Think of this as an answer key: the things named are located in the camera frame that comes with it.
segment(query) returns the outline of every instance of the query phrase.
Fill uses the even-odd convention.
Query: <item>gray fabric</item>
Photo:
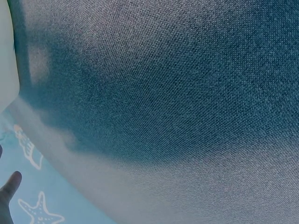
[[[111,218],[298,223],[297,0],[9,4],[10,110]]]

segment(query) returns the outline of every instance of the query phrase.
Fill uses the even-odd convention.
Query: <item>light blue fabric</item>
[[[15,224],[115,224],[48,163],[7,111],[0,115],[0,144],[0,183],[15,170],[23,175],[10,203]]]

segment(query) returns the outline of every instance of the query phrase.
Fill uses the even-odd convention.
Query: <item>starfish print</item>
[[[36,169],[40,170],[42,168],[43,155],[41,155],[39,152],[34,154],[34,152],[37,151],[35,149],[36,147],[29,140],[29,138],[25,135],[25,133],[23,132],[23,130],[21,129],[20,126],[14,125],[14,132],[15,132],[15,136],[19,140],[20,146],[23,148],[25,158],[30,161],[32,166],[34,166]],[[38,162],[34,161],[33,157],[35,157],[35,156],[38,157]]]
[[[22,199],[18,200],[20,207],[31,217],[30,224],[58,224],[64,221],[64,217],[49,213],[46,207],[45,193],[42,191],[38,195],[35,207],[30,206]]]

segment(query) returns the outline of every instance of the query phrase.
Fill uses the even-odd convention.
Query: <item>dark finger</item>
[[[2,149],[2,146],[0,145],[0,158],[2,156],[2,151],[3,151],[3,149]]]
[[[5,202],[9,203],[13,198],[15,192],[19,188],[22,180],[20,172],[15,171],[6,182],[6,184],[0,189],[0,198]]]

